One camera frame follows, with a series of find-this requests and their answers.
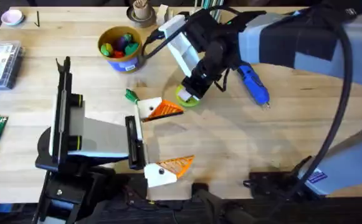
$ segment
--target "wooden table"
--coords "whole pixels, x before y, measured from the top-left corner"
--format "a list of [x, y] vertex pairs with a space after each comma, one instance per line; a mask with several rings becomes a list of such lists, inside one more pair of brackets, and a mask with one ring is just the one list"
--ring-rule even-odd
[[[99, 35], [113, 26], [131, 26], [125, 7], [18, 9], [26, 21], [0, 28], [0, 40], [20, 40], [26, 50], [16, 87], [0, 91], [0, 114], [9, 116], [0, 141], [0, 203], [38, 201], [45, 171], [36, 169], [34, 161], [38, 138], [50, 125], [59, 77], [55, 58], [71, 56], [73, 91], [84, 95], [86, 116], [116, 124], [124, 124], [124, 117], [133, 113], [125, 88], [134, 89], [141, 99], [161, 96], [175, 102], [175, 88], [184, 77], [167, 48], [134, 74], [119, 74], [101, 58]], [[285, 13], [297, 8], [239, 8], [263, 9]], [[34, 25], [37, 10], [39, 28]], [[224, 12], [223, 18], [231, 15]], [[145, 39], [154, 28], [137, 30]], [[242, 181], [251, 170], [290, 170], [316, 154], [335, 114], [342, 81], [272, 65], [254, 69], [270, 92], [270, 110], [257, 106], [232, 73], [225, 93], [211, 88], [199, 106], [182, 116], [143, 125], [153, 161], [196, 156], [179, 182], [150, 189], [151, 199], [188, 198], [194, 181], [209, 183], [211, 192], [223, 198], [249, 198]], [[362, 86], [354, 84], [335, 142], [361, 128]], [[116, 167], [123, 170], [121, 164]], [[331, 196], [362, 196], [362, 185]]]

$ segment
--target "yellow cup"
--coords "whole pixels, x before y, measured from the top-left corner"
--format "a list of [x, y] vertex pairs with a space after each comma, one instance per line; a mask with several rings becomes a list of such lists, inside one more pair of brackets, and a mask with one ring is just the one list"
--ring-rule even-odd
[[[109, 43], [115, 46], [116, 41], [127, 33], [132, 34], [133, 41], [139, 44], [136, 51], [122, 58], [107, 57], [106, 55], [101, 53], [100, 47], [102, 46], [102, 44]], [[114, 68], [114, 70], [123, 73], [132, 73], [139, 69], [142, 61], [141, 49], [142, 49], [142, 40], [139, 33], [133, 28], [127, 26], [118, 26], [106, 30], [99, 37], [98, 41], [98, 50], [102, 55], [102, 57], [106, 59], [106, 61], [112, 66], [112, 68]]]

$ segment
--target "blue handle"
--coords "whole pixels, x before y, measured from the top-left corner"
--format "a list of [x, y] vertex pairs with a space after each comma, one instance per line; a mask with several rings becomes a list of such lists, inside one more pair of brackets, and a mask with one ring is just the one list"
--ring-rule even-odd
[[237, 69], [251, 96], [258, 105], [269, 103], [269, 93], [252, 67], [242, 65]]

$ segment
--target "orange mesh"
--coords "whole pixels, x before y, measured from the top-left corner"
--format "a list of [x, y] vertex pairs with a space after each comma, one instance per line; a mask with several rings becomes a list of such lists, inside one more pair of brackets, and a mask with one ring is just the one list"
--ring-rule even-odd
[[178, 105], [168, 101], [168, 100], [163, 100], [160, 105], [158, 105], [158, 107], [149, 115], [148, 119], [152, 119], [158, 116], [166, 116], [166, 115], [171, 115], [171, 114], [178, 114], [178, 113], [182, 113], [183, 110], [182, 108], [180, 108]]
[[176, 178], [182, 177], [192, 164], [194, 156], [179, 157], [157, 162], [162, 168], [174, 173]]

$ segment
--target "black cable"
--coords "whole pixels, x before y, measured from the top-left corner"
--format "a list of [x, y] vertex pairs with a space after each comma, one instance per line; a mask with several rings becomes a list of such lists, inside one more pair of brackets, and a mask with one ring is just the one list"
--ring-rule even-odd
[[155, 41], [156, 39], [152, 40], [148, 37], [146, 42], [142, 45], [142, 57], [146, 60], [146, 59], [149, 59], [151, 58], [152, 56], [154, 56], [155, 54], [157, 54], [157, 52], [159, 52], [165, 45], [167, 45], [168, 43], [170, 43], [178, 34], [180, 34], [181, 32], [185, 31], [185, 29], [187, 28], [187, 26], [190, 26], [190, 24], [192, 24], [200, 15], [202, 15], [203, 13], [205, 13], [206, 11], [208, 12], [211, 12], [213, 10], [218, 10], [218, 9], [222, 9], [222, 10], [225, 10], [225, 11], [228, 11], [228, 12], [231, 12], [233, 14], [236, 14], [238, 15], [240, 12], [236, 9], [233, 9], [229, 6], [213, 6], [213, 7], [210, 7], [208, 9], [202, 9], [198, 12], [196, 12], [195, 14], [193, 14], [190, 19], [185, 23], [183, 24], [178, 30], [176, 30], [175, 32], [173, 32], [167, 39], [165, 39], [164, 41], [162, 41], [162, 43], [159, 44], [159, 46], [157, 46], [154, 50], [152, 50], [150, 53], [148, 53], [146, 56], [145, 56], [145, 49], [146, 49], [146, 46], [150, 43], [152, 43], [153, 41]]
[[175, 210], [173, 210], [173, 219], [174, 219], [175, 224], [179, 224], [179, 222], [178, 222], [178, 220], [176, 219], [176, 216], [175, 216]]
[[350, 40], [343, 26], [340, 23], [334, 21], [332, 18], [328, 16], [323, 16], [323, 18], [328, 23], [328, 25], [330, 25], [330, 27], [335, 31], [336, 35], [340, 39], [344, 55], [344, 80], [343, 80], [343, 88], [341, 91], [337, 112], [331, 124], [328, 135], [322, 144], [321, 149], [319, 150], [317, 156], [315, 156], [314, 160], [310, 164], [306, 173], [296, 183], [296, 185], [294, 185], [294, 187], [286, 194], [286, 196], [281, 198], [279, 203], [276, 204], [276, 206], [273, 209], [271, 209], [271, 211], [268, 213], [268, 217], [271, 217], [285, 203], [287, 199], [292, 197], [300, 189], [300, 187], [308, 180], [308, 178], [312, 175], [313, 171], [317, 168], [321, 160], [324, 158], [327, 151], [329, 150], [331, 143], [333, 142], [336, 136], [341, 121], [343, 120], [343, 116], [348, 104], [348, 98], [350, 97], [351, 83], [353, 78], [353, 54], [352, 54]]
[[221, 91], [221, 92], [225, 92], [226, 91], [226, 83], [227, 83], [227, 79], [228, 79], [228, 74], [229, 74], [229, 70], [230, 68], [227, 68], [225, 75], [224, 75], [224, 79], [222, 81], [222, 87], [217, 83], [217, 81], [214, 82], [215, 86]]

